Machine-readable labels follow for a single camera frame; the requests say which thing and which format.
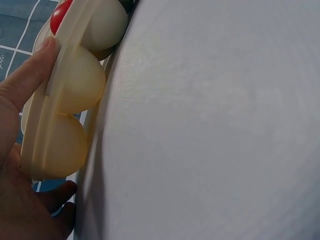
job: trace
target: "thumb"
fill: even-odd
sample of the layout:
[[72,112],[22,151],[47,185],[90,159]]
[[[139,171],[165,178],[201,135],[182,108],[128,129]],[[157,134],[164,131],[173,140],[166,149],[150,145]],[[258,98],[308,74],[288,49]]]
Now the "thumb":
[[39,50],[0,83],[0,97],[15,106],[18,112],[39,85],[49,79],[56,61],[56,42],[48,37]]

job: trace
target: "hand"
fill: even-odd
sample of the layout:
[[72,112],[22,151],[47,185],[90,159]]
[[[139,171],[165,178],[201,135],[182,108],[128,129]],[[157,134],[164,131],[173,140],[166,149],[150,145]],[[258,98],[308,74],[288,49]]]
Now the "hand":
[[55,64],[56,43],[47,38],[39,51],[0,83],[0,238],[65,240],[75,222],[75,205],[67,202],[76,184],[67,181],[50,192],[34,192],[19,169],[21,146],[15,143],[19,112]]

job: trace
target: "blue grid mat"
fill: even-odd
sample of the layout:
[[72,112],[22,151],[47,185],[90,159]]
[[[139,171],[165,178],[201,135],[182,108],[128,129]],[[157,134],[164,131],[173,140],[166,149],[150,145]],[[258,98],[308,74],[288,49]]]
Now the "blue grid mat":
[[[36,37],[57,3],[57,0],[1,0],[0,82],[31,56]],[[16,142],[21,144],[22,140],[20,129]],[[48,191],[64,181],[65,179],[46,180],[37,183],[34,190]]]

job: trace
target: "red ball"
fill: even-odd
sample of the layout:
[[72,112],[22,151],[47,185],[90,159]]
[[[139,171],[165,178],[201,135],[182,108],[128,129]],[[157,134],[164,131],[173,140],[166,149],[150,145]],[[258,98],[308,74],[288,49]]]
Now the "red ball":
[[54,10],[50,18],[50,29],[53,35],[56,35],[62,20],[64,19],[69,7],[71,6],[72,1],[73,0],[67,0]]

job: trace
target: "plastic case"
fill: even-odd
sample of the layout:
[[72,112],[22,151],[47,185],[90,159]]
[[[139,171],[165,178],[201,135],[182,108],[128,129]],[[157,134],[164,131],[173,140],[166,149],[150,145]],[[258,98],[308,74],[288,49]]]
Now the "plastic case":
[[[84,164],[90,134],[73,114],[99,108],[106,85],[99,61],[111,54],[127,25],[126,10],[118,0],[72,1],[55,34],[57,60],[51,77],[23,108],[20,168],[28,179],[64,178]],[[50,19],[33,52],[48,36],[53,36]],[[93,122],[95,114],[87,117]]]

